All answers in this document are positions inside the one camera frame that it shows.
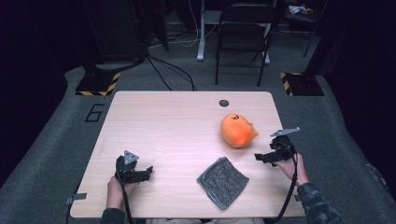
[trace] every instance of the gray carpet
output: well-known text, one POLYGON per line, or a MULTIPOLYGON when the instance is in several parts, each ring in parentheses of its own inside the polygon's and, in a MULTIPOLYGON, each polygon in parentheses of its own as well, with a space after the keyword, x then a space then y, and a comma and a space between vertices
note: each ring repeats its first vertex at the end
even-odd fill
MULTIPOLYGON (((219 85, 214 85, 216 41, 213 38, 206 41, 203 62, 196 61, 198 43, 191 47, 173 43, 169 52, 159 46, 151 48, 149 53, 185 70, 198 91, 271 92, 283 127, 301 128, 290 138, 304 155, 310 180, 345 221, 357 224, 396 223, 396 203, 381 184, 375 168, 348 134, 324 77, 317 76, 325 93, 323 97, 288 96, 283 89, 279 73, 303 72, 318 43, 316 39, 309 55, 303 58, 306 41, 300 36, 276 35, 270 50, 271 64, 264 68, 260 87, 256 87, 258 68, 233 68, 231 72, 228 68, 220 68, 219 85)), ((191 84, 179 74, 154 64, 173 91, 191 90, 191 84)), ((64 200, 73 194, 84 175, 114 95, 113 92, 109 96, 76 96, 75 88, 83 75, 82 68, 65 74, 69 86, 63 101, 0 189, 0 223, 65 223, 68 207, 64 200), (96 107, 103 111, 102 116, 98 122, 85 122, 95 104, 103 104, 96 107)), ((145 60, 121 73, 115 91, 168 89, 145 60)), ((69 223, 98 221, 97 218, 69 219, 69 223)), ((284 217, 279 223, 305 223, 305 219, 284 217)))

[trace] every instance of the dark background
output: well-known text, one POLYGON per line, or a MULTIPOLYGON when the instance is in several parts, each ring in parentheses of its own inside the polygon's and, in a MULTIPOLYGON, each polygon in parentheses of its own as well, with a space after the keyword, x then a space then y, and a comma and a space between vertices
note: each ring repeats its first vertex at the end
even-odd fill
MULTIPOLYGON (((347 27, 337 35, 337 42, 323 38, 327 43, 320 43, 332 46, 322 75, 332 87, 346 128, 395 197, 396 27, 392 22, 396 21, 396 4, 374 0, 332 3, 327 15, 344 11, 350 20, 346 18, 347 27)), ((81 66, 65 28, 70 16, 80 21, 78 35, 92 59, 100 63, 98 44, 77 0, 0 3, 1 185, 62 101, 67 88, 64 73, 81 66), (65 12, 64 4, 71 10, 65 12)), ((328 35, 325 31, 331 25, 332 20, 327 20, 320 33, 328 35)), ((122 35, 119 38, 128 42, 122 35)))

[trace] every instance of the yellow and black tape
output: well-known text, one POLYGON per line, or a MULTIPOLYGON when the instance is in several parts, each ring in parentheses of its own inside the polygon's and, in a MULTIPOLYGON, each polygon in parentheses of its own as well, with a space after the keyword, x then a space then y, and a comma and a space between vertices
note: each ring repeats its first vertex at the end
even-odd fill
POLYGON ((111 80, 110 85, 105 91, 76 91, 76 95, 86 95, 86 96, 94 96, 94 95, 110 95, 111 92, 116 88, 117 81, 120 78, 120 73, 117 73, 113 79, 111 80))
POLYGON ((283 87, 285 88, 286 94, 292 96, 293 92, 291 91, 290 84, 288 82, 288 79, 286 78, 286 75, 300 76, 301 73, 280 73, 280 77, 282 78, 283 87))

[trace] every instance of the sleeve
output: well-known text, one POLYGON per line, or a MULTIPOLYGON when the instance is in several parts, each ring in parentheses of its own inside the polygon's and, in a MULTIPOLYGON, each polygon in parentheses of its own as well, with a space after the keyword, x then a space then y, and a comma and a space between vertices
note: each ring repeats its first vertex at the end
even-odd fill
POLYGON ((324 199, 312 183, 297 188, 308 224, 345 224, 340 214, 324 199))
POLYGON ((103 211, 100 224, 123 224, 125 213, 118 208, 107 208, 103 211))

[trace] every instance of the wooden table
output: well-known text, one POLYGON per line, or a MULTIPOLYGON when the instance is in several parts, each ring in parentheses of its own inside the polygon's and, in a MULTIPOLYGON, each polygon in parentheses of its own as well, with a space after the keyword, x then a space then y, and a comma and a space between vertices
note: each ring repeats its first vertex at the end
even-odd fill
MULTIPOLYGON (((132 217, 209 218, 276 217, 290 180, 279 168, 256 161, 268 153, 282 129, 272 95, 262 91, 119 91, 115 94, 78 193, 72 217, 100 217, 106 207, 106 184, 116 159, 128 150, 142 171, 154 166, 149 181, 130 197, 132 217), (227 100, 223 107, 220 100, 227 100), (260 133, 246 148, 227 145, 219 131, 229 113, 246 117, 260 133), (249 177, 246 188, 226 210, 210 201, 197 177, 220 157, 249 177)), ((304 216, 301 203, 290 200, 285 217, 304 216)))

